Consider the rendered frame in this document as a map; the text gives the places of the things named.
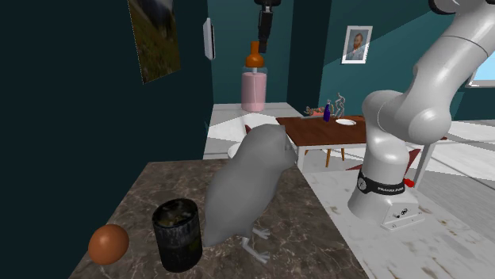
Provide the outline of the brown dining table white legs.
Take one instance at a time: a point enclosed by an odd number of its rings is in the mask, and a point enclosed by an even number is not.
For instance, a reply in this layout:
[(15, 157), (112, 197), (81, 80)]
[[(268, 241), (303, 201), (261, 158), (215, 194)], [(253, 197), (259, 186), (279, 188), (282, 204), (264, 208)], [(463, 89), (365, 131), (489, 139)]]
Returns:
[(358, 186), (364, 193), (396, 195), (405, 190), (408, 169), (405, 144), (428, 145), (441, 140), (451, 127), (446, 106), (422, 109), (418, 97), (392, 90), (379, 90), (363, 102), (364, 117), (355, 125), (338, 124), (335, 119), (279, 117), (287, 135), (297, 146), (297, 166), (304, 152), (312, 149), (349, 148), (366, 145)]

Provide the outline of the white marbled robot stand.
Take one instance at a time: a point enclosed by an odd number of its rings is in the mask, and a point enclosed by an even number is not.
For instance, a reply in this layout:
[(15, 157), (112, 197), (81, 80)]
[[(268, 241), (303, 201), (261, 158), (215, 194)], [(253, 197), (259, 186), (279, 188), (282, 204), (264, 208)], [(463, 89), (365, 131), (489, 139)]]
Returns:
[(495, 279), (495, 244), (421, 193), (419, 224), (387, 231), (357, 218), (347, 206), (357, 175), (305, 179), (370, 279)]

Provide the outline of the brown egg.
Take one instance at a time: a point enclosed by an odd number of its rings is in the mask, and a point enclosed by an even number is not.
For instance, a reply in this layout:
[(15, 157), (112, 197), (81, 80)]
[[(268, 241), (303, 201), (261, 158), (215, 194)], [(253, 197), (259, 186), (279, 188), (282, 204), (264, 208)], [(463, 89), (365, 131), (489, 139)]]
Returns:
[(116, 224), (107, 224), (97, 229), (88, 244), (90, 259), (99, 265), (118, 261), (129, 248), (126, 230)]

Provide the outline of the white wall panel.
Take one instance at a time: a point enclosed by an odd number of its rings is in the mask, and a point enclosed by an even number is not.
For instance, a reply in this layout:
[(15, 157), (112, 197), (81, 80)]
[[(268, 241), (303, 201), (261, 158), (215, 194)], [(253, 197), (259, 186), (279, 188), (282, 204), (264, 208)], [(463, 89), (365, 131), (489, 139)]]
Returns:
[(209, 17), (205, 19), (202, 29), (205, 57), (209, 60), (214, 60), (216, 56), (214, 27)]

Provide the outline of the pink soap dispenser orange pump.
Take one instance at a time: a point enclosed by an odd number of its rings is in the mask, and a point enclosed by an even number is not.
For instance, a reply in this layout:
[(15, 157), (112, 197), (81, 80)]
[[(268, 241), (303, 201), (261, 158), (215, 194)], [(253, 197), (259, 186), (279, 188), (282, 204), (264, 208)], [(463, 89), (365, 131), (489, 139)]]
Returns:
[(267, 90), (267, 69), (259, 52), (259, 42), (251, 42), (241, 75), (241, 108), (248, 112), (264, 110)]

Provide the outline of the window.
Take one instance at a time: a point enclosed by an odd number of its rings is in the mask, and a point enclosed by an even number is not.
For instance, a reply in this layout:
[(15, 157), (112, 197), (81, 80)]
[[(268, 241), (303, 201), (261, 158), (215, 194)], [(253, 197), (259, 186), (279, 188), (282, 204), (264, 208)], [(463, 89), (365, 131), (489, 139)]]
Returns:
[(495, 88), (495, 52), (470, 76), (468, 88)]

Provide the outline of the black cylindrical can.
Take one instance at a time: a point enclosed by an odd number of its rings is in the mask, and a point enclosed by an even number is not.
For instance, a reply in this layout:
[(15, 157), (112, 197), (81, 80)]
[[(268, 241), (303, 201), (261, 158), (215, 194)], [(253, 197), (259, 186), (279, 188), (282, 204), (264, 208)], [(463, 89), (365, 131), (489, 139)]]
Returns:
[(160, 205), (152, 224), (163, 268), (182, 273), (201, 259), (201, 227), (198, 207), (190, 199), (178, 198)]

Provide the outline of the landscape wall picture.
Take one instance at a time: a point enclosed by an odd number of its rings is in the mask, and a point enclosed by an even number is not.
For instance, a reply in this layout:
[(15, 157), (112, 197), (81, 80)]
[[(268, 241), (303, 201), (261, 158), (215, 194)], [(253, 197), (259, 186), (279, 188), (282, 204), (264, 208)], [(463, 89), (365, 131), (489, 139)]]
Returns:
[(143, 84), (181, 69), (174, 0), (127, 0)]

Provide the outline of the grey bird figure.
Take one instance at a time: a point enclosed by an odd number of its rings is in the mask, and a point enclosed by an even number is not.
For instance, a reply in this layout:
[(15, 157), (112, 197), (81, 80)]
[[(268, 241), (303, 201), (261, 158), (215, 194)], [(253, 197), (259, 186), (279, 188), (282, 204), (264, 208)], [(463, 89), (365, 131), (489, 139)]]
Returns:
[(241, 246), (256, 260), (266, 263), (267, 252), (248, 245), (252, 234), (267, 239), (270, 231), (254, 228), (274, 198), (282, 172), (294, 166), (297, 155), (280, 124), (254, 127), (235, 155), (218, 170), (205, 195), (205, 247), (242, 237)]

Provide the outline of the framed portrait wall picture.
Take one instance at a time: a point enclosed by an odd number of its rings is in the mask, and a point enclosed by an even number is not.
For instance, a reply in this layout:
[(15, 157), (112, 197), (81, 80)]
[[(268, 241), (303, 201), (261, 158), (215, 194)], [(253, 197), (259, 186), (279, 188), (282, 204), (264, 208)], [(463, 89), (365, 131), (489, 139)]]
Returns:
[(342, 64), (364, 64), (370, 45), (372, 26), (349, 25), (344, 41)]

